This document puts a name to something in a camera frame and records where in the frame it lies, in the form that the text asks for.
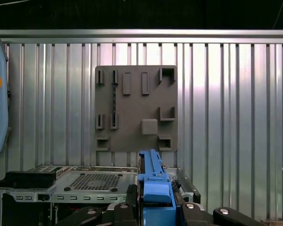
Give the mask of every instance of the metal enclosure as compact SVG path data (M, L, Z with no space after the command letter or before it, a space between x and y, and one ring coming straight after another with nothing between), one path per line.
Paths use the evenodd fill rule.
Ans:
M95 151L94 69L176 65L181 167L211 212L283 218L283 31L0 31L11 99L6 171L40 164L137 166Z

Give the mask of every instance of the square block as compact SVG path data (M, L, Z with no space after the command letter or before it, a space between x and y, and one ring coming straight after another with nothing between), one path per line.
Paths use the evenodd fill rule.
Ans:
M157 130L157 119L143 119L141 121L141 133L143 135L156 135Z

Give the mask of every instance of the black cable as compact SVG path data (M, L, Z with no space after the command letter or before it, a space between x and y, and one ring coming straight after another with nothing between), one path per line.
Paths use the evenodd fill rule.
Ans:
M280 10L279 10L279 12L278 12L277 19L275 20L275 23L274 23L273 29L275 28L275 25L276 25L276 24L277 24L277 22L278 22L279 16L280 16L281 11L282 11L282 8L283 8L283 2L282 2L282 5L281 5L281 7L280 7Z

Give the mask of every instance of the aluminum frame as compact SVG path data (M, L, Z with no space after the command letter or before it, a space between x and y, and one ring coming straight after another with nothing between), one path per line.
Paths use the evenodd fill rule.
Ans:
M164 163L183 168L209 211L224 205L256 219L283 218L283 31L12 30L0 31L0 37L13 61L9 63L9 85L16 84L12 89L17 98L16 103L11 99L10 111L19 119L14 125L20 127L28 116L24 112L29 111L27 107L19 111L21 101L34 105L30 94L41 103L46 101L42 95L36 96L34 78L48 79L43 75L50 73L52 62L63 68L55 73L69 74L81 66L75 59L84 57L87 64L80 72L90 78L91 87L95 65L177 65L182 75L178 78L179 149L177 153L162 152ZM46 61L48 56L54 61ZM65 91L66 80L61 81L60 88ZM93 117L94 89L86 81L85 113ZM43 89L40 84L45 83L38 83L39 91ZM41 94L55 90L45 86ZM57 94L66 101L63 94ZM92 128L94 122L89 120ZM23 129L34 130L29 124L34 125L34 120L28 119ZM94 143L92 132L87 131L85 140L90 135ZM18 136L21 151L10 146L0 155L0 178L7 170L30 166L33 146L23 147L29 138L29 133L27 138ZM82 153L89 156L84 164L117 166L123 159L126 166L137 164L135 153L99 156L89 149ZM38 154L32 157L42 162ZM55 163L60 157L57 154L50 160Z

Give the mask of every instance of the gray plastic board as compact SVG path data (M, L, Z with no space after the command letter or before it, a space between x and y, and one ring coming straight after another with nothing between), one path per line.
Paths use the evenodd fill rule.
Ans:
M177 150L177 68L95 69L97 151Z

